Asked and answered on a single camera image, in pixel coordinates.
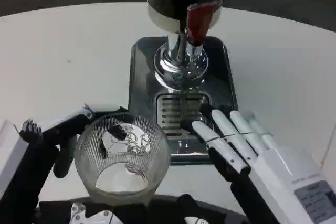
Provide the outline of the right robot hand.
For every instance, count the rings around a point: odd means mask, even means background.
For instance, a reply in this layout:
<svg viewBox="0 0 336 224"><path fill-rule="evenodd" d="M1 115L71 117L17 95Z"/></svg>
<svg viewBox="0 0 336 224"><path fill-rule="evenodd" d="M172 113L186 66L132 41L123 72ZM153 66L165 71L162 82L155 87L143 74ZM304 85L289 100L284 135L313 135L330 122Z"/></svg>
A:
<svg viewBox="0 0 336 224"><path fill-rule="evenodd" d="M218 172L250 223L335 223L335 190L312 157L278 145L252 114L224 114L209 104L193 121Z"/></svg>

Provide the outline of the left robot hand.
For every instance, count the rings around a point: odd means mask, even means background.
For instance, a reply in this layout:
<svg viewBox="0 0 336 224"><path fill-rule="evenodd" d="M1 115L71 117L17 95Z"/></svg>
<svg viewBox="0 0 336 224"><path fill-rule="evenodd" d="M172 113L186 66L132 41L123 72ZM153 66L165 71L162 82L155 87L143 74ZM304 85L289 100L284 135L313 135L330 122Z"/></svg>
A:
<svg viewBox="0 0 336 224"><path fill-rule="evenodd" d="M95 120L125 111L119 105L85 104L49 122L28 119L21 129L1 121L1 223L33 223L49 173L57 178L68 174L77 135Z"/></svg>

